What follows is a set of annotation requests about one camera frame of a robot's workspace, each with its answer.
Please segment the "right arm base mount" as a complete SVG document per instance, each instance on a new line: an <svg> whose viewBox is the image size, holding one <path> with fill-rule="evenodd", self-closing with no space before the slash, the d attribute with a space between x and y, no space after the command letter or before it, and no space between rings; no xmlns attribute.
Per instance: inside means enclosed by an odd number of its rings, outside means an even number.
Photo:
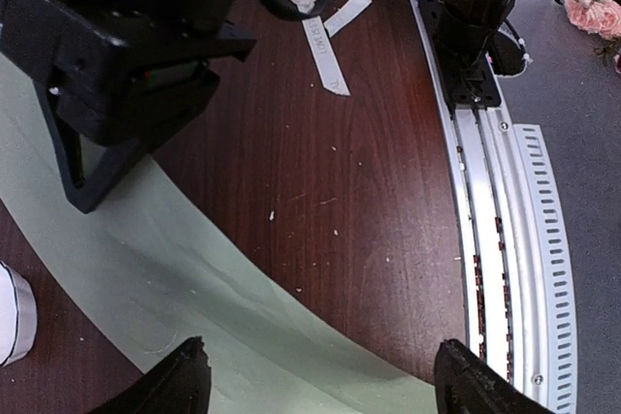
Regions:
<svg viewBox="0 0 621 414"><path fill-rule="evenodd" d="M508 21L515 1L418 1L450 111L498 107L496 78L517 76L527 68L525 42Z"/></svg>

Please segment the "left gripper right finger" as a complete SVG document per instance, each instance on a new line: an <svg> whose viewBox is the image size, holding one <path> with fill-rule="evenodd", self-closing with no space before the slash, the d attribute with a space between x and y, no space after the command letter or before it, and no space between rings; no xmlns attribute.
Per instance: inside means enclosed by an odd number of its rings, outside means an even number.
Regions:
<svg viewBox="0 0 621 414"><path fill-rule="evenodd" d="M440 414L545 414L550 410L524 396L457 339L441 343L434 364Z"/></svg>

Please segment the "green and pink wrapping paper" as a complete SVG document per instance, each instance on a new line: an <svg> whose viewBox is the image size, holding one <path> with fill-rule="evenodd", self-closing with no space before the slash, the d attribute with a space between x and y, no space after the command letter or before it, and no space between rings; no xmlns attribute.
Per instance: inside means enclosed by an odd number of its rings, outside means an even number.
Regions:
<svg viewBox="0 0 621 414"><path fill-rule="evenodd" d="M432 413L431 385L321 321L256 268L151 159L95 211L66 199L32 81L1 63L1 198L96 327L150 369L198 335L213 413Z"/></svg>

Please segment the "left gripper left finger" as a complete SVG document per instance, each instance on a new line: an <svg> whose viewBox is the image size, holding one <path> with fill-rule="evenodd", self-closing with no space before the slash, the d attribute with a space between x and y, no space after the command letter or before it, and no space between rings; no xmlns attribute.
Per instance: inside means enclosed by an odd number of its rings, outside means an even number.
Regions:
<svg viewBox="0 0 621 414"><path fill-rule="evenodd" d="M193 336L91 413L208 413L211 389L212 369L203 339Z"/></svg>

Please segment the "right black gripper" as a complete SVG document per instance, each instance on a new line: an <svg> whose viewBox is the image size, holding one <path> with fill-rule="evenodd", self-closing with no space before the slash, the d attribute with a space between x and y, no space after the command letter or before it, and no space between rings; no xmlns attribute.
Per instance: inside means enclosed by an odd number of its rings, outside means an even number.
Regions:
<svg viewBox="0 0 621 414"><path fill-rule="evenodd" d="M253 38L235 0L1 0L1 52L34 83L69 202L91 212L200 115Z"/></svg>

